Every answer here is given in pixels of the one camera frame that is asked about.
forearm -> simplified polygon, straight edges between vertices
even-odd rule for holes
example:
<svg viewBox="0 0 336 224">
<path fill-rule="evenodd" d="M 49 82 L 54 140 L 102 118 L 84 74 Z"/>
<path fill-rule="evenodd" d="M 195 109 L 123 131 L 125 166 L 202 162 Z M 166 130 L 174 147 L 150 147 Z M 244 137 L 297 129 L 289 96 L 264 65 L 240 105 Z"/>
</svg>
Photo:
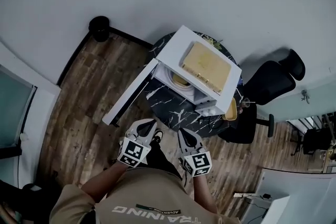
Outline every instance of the forearm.
<svg viewBox="0 0 336 224">
<path fill-rule="evenodd" d="M 110 168 L 91 178 L 83 186 L 82 190 L 90 195 L 95 202 L 100 200 L 116 184 L 119 178 L 125 173 L 128 166 L 121 162 L 116 162 Z"/>
<path fill-rule="evenodd" d="M 212 197 L 205 175 L 194 177 L 194 199 L 206 210 L 217 214 L 217 207 Z"/>
</svg>

round table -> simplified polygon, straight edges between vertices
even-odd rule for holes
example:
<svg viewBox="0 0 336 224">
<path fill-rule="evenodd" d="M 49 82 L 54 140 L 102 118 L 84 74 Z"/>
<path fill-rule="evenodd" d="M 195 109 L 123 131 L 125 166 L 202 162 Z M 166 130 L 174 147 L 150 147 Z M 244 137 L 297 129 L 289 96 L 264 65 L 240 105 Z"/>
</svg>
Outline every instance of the round table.
<svg viewBox="0 0 336 224">
<path fill-rule="evenodd" d="M 212 44 L 215 48 L 217 48 L 221 53 L 223 53 L 227 58 L 236 64 L 232 55 L 217 40 L 199 32 L 195 33 L 207 40 L 210 44 Z M 175 32 L 170 33 L 162 37 L 154 44 L 152 49 L 149 51 L 146 63 L 149 63 L 151 59 L 158 55 L 158 53 L 164 48 L 164 46 L 174 34 Z M 237 89 L 240 94 L 243 95 L 243 80 L 241 77 L 239 79 Z M 238 91 L 236 90 L 234 94 L 237 107 L 240 106 L 239 102 L 241 100 Z M 239 120 L 239 114 L 237 119 L 234 121 L 224 121 L 221 115 L 203 117 L 195 112 L 194 104 L 155 78 L 153 78 L 145 87 L 144 93 L 146 94 L 146 98 L 150 104 L 150 107 L 154 111 L 154 114 L 166 126 L 173 129 L 174 131 L 178 131 L 179 128 L 187 128 L 199 134 L 201 137 L 210 137 L 222 132 L 229 126 L 235 128 Z"/>
</svg>

beige t-shirt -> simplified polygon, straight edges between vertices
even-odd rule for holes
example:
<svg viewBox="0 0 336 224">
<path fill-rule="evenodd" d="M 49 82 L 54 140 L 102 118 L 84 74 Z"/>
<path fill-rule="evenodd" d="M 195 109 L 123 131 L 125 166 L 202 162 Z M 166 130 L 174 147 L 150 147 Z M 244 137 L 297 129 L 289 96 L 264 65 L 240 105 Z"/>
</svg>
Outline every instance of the beige t-shirt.
<svg viewBox="0 0 336 224">
<path fill-rule="evenodd" d="M 175 175 L 152 168 L 128 170 L 98 204 L 78 187 L 65 186 L 51 211 L 50 223 L 81 223 L 93 208 L 96 223 L 102 224 L 239 224 L 238 219 L 213 214 L 197 204 Z"/>
</svg>

black and white marker cube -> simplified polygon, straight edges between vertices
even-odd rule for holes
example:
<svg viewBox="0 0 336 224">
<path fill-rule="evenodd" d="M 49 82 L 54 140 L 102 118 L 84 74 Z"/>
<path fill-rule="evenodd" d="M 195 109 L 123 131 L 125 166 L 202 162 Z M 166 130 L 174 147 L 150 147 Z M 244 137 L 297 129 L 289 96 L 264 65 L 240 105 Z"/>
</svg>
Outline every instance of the black and white marker cube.
<svg viewBox="0 0 336 224">
<path fill-rule="evenodd" d="M 184 156 L 183 166 L 193 177 L 208 174 L 212 167 L 210 152 Z"/>
<path fill-rule="evenodd" d="M 150 147 L 146 147 L 125 137 L 120 146 L 118 161 L 131 167 L 137 167 L 149 151 L 151 151 Z"/>
</svg>

black and white sneaker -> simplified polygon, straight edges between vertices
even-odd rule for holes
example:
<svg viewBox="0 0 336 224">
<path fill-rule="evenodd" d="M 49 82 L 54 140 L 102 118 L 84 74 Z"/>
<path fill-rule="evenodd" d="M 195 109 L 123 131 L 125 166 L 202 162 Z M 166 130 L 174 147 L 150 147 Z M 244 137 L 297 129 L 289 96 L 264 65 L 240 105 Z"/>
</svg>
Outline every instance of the black and white sneaker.
<svg viewBox="0 0 336 224">
<path fill-rule="evenodd" d="M 160 143 L 162 138 L 163 138 L 163 132 L 160 129 L 158 129 L 155 131 L 152 141 Z"/>
</svg>

